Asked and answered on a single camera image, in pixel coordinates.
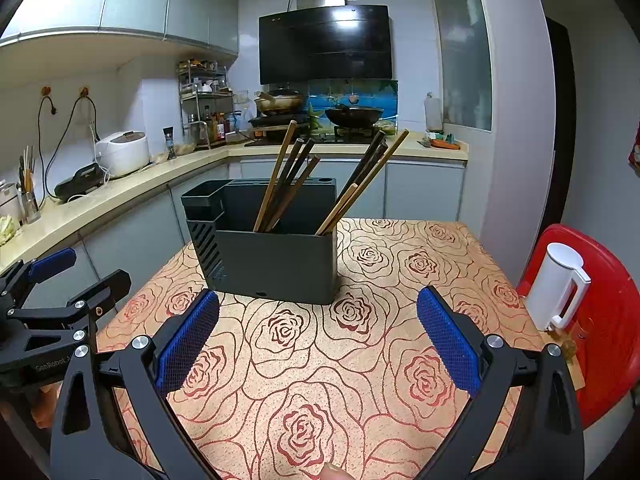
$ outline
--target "knife block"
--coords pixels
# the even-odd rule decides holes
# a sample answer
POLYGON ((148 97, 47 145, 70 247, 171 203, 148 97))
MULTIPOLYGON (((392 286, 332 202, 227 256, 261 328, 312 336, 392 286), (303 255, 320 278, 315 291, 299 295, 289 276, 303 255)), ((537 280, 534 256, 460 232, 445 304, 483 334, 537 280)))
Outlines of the knife block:
POLYGON ((270 233, 254 233, 268 179, 209 180, 182 196, 207 286, 254 298, 331 304, 337 243, 316 236, 335 202, 335 179, 308 178, 270 233))

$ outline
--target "red chair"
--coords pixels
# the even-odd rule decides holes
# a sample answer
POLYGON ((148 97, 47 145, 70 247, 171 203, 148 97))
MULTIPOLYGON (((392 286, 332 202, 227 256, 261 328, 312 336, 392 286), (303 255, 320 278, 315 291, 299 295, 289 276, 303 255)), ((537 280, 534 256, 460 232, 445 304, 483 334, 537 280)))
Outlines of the red chair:
POLYGON ((590 317, 594 328, 578 362, 586 386, 576 392, 585 428, 607 413, 640 378, 640 294, 620 261, 595 240, 562 224, 542 233, 520 284, 526 296, 536 279, 546 246, 560 242, 574 248, 584 260, 591 285, 574 319, 590 317))

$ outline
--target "beige countertop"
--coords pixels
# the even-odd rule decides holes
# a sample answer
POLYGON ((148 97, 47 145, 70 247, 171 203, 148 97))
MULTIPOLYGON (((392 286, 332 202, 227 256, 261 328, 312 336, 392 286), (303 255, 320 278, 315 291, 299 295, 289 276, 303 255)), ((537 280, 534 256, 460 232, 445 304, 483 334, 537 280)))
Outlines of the beige countertop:
MULTIPOLYGON (((410 134, 394 156, 448 160, 468 159, 468 144, 464 142, 459 142, 460 150, 441 150, 423 147, 417 142, 421 138, 422 134, 410 134)), ((362 155, 366 148, 364 144, 316 144, 313 148, 313 154, 362 155)), ((246 148, 242 144, 221 146, 214 150, 194 152, 162 164, 147 166, 137 173, 112 180, 106 186, 67 204, 47 200, 42 208, 42 217, 31 225, 23 226, 14 238, 0 247, 0 272, 3 272, 16 260, 26 261, 41 256, 105 213, 153 188, 166 184, 174 178, 181 177, 207 164, 222 162, 229 157, 276 155, 279 149, 279 146, 246 148)))

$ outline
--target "rose pattern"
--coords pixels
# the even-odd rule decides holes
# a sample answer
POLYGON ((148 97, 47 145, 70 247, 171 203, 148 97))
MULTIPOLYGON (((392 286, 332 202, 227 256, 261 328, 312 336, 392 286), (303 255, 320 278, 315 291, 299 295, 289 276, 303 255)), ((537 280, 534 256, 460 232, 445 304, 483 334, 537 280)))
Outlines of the rose pattern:
MULTIPOLYGON (((462 224, 343 219, 331 305, 219 293, 220 321, 181 389, 167 399, 225 479, 313 478, 324 462, 357 480, 414 478, 468 399, 451 381, 415 313, 434 285, 483 333, 543 343, 516 292, 462 224)), ((98 348, 153 335, 206 286, 188 244, 98 334, 98 348)), ((118 393, 140 457, 159 467, 128 397, 118 393)), ((499 450, 510 392, 478 463, 499 450)))

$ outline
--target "blue textured pad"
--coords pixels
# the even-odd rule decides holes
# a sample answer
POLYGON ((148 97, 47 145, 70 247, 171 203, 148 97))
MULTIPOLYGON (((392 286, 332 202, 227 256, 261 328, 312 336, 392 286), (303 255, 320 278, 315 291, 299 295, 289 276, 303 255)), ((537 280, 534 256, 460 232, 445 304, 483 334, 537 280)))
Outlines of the blue textured pad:
POLYGON ((215 292, 200 300, 158 359, 156 389, 164 397, 179 390, 200 350, 218 322, 220 302, 215 292))
POLYGON ((42 283, 76 264, 76 252, 68 247, 31 264, 29 281, 42 283))
POLYGON ((418 294, 415 309, 454 384, 474 397, 481 383, 476 352, 428 288, 418 294))

